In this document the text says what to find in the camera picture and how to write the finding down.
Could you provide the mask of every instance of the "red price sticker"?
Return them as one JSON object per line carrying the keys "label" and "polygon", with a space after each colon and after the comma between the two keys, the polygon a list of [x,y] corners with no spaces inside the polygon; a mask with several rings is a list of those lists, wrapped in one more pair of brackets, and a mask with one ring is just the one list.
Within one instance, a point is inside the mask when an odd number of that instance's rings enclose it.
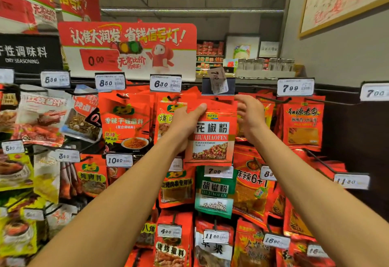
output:
{"label": "red price sticker", "polygon": [[80,49],[80,54],[85,70],[121,71],[118,68],[118,50]]}

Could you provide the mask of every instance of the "right hand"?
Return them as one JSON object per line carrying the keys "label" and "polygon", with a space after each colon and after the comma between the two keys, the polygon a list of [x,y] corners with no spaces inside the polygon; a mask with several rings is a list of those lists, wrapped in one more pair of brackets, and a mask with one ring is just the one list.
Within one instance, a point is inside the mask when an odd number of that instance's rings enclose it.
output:
{"label": "right hand", "polygon": [[249,95],[235,95],[238,102],[238,124],[243,127],[245,138],[255,144],[261,129],[267,128],[263,104]]}

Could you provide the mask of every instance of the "gray wall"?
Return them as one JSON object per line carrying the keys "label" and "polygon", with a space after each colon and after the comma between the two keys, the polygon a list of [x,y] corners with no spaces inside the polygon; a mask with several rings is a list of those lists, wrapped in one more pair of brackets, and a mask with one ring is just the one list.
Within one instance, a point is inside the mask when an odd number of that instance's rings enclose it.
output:
{"label": "gray wall", "polygon": [[389,80],[388,6],[299,39],[304,2],[290,2],[282,58],[304,64],[317,83],[359,87],[362,81]]}

